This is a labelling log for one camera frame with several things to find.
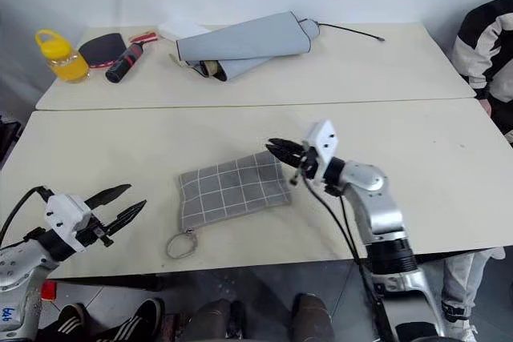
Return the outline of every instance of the person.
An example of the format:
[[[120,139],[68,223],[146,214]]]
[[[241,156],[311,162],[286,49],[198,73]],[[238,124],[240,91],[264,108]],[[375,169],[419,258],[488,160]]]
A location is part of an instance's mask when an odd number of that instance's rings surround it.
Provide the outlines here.
[[[121,325],[94,336],[88,335],[87,310],[81,304],[68,304],[60,312],[58,319],[39,330],[37,342],[110,342],[154,340],[164,317],[164,304],[161,300],[145,300],[134,315]]]
[[[494,0],[467,14],[451,57],[454,68],[513,146],[513,0]],[[502,247],[446,260],[442,310],[449,336],[475,342],[470,324],[487,261],[505,257]]]
[[[87,311],[81,304],[63,308],[59,318],[40,330],[37,342],[112,342],[145,341],[156,338],[164,317],[164,304],[156,298],[145,300],[134,315],[120,326],[94,336],[87,333]],[[205,304],[189,320],[180,335],[180,342],[243,340],[245,332],[244,305],[221,299]],[[293,309],[292,342],[334,342],[331,317],[322,300],[312,294],[299,294]]]

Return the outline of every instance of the black and white jacket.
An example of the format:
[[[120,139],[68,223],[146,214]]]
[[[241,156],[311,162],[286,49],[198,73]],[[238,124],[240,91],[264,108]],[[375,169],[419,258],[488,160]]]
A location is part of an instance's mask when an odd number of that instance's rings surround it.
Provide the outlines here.
[[[467,14],[458,32],[452,63],[477,93],[513,100],[513,0],[494,0]]]

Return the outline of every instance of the white stripes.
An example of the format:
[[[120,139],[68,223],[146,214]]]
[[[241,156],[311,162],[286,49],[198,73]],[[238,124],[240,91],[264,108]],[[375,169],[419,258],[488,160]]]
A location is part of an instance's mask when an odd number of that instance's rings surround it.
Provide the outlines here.
[[[71,317],[69,320],[64,322],[61,327],[57,330],[58,332],[63,332],[64,334],[69,334],[73,330],[75,330],[78,326],[80,326],[82,322],[76,316]]]
[[[140,316],[133,316],[119,328],[113,340],[128,340],[141,320]]]

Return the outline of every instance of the gray pants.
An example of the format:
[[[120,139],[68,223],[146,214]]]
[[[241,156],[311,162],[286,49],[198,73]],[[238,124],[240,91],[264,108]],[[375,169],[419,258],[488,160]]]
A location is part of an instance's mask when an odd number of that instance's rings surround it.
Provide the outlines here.
[[[447,258],[443,274],[442,307],[450,321],[471,316],[484,267],[496,249]]]

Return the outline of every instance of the yellow lid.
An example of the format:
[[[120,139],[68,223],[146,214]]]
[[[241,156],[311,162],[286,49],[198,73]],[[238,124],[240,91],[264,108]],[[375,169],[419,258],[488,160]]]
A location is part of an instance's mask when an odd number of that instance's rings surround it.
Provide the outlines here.
[[[40,35],[50,35],[52,38],[42,41]],[[35,41],[38,43],[42,54],[48,59],[62,59],[71,53],[71,44],[61,35],[52,30],[39,30],[35,33]]]

